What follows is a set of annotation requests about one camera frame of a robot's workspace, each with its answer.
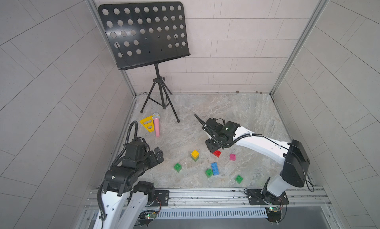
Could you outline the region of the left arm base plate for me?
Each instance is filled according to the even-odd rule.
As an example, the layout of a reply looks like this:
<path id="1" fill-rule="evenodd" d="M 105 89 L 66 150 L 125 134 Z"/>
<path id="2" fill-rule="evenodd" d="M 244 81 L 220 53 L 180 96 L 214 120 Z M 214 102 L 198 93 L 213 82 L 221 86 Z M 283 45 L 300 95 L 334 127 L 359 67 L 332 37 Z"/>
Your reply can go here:
<path id="1" fill-rule="evenodd" d="M 154 199 L 150 202 L 147 207 L 159 207 L 159 206 L 168 206 L 169 201 L 169 190 L 156 190 L 154 193 Z"/>

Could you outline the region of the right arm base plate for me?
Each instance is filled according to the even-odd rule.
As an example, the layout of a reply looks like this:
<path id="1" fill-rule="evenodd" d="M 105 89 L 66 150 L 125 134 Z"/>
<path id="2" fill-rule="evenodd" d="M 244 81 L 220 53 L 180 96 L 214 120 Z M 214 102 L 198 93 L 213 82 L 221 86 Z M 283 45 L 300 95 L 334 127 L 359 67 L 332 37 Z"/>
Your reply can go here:
<path id="1" fill-rule="evenodd" d="M 269 207 L 270 205 L 280 206 L 280 205 L 288 205 L 289 200 L 285 192 L 282 193 L 281 196 L 276 197 L 270 193 L 262 193 L 262 189 L 249 189 L 245 188 L 244 193 L 248 197 L 249 205 L 266 205 Z"/>

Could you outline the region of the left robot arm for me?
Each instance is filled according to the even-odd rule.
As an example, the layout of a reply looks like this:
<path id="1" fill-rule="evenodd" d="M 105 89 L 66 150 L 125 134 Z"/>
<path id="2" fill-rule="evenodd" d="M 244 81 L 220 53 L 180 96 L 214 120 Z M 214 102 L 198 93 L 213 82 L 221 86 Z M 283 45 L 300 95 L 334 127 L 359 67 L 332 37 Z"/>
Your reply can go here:
<path id="1" fill-rule="evenodd" d="M 155 197 L 154 183 L 139 181 L 147 170 L 164 162 L 163 151 L 150 149 L 144 138 L 138 137 L 138 122 L 127 131 L 122 151 L 116 156 L 98 188 L 99 214 L 95 229 L 136 229 L 148 226 L 159 209 L 147 206 L 160 200 Z"/>

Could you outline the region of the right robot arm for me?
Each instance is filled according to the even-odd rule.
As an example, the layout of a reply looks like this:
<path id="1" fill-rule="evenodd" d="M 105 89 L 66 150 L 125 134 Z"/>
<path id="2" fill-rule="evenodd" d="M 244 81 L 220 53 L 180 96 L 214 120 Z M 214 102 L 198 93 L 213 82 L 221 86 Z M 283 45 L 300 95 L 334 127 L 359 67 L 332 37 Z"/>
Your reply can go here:
<path id="1" fill-rule="evenodd" d="M 308 183 L 310 159 L 301 142 L 274 140 L 231 121 L 221 124 L 215 118 L 209 118 L 205 122 L 198 115 L 195 117 L 209 137 L 205 143 L 211 153 L 238 145 L 261 153 L 282 165 L 282 170 L 274 178 L 269 178 L 260 192 L 253 193 L 253 197 L 258 200 L 268 205 L 286 205 L 289 202 L 285 198 L 285 191 L 292 186 L 302 188 Z"/>

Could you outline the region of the red lego brick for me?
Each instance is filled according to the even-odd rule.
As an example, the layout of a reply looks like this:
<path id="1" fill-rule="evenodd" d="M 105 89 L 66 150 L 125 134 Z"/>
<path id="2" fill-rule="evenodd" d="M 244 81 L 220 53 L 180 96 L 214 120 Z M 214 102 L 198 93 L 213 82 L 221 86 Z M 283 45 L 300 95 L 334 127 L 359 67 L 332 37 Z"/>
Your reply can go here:
<path id="1" fill-rule="evenodd" d="M 218 151 L 218 150 L 216 150 L 216 151 L 214 151 L 212 154 L 215 155 L 216 157 L 220 157 L 221 152 Z"/>

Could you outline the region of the yellow lego brick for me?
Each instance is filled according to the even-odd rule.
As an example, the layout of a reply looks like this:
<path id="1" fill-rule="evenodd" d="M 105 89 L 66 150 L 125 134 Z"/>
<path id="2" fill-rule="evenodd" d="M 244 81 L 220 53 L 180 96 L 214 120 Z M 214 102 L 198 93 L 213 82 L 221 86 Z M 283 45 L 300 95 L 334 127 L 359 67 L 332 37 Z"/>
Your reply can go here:
<path id="1" fill-rule="evenodd" d="M 199 152 L 197 150 L 194 150 L 192 153 L 191 153 L 191 158 L 199 158 Z"/>

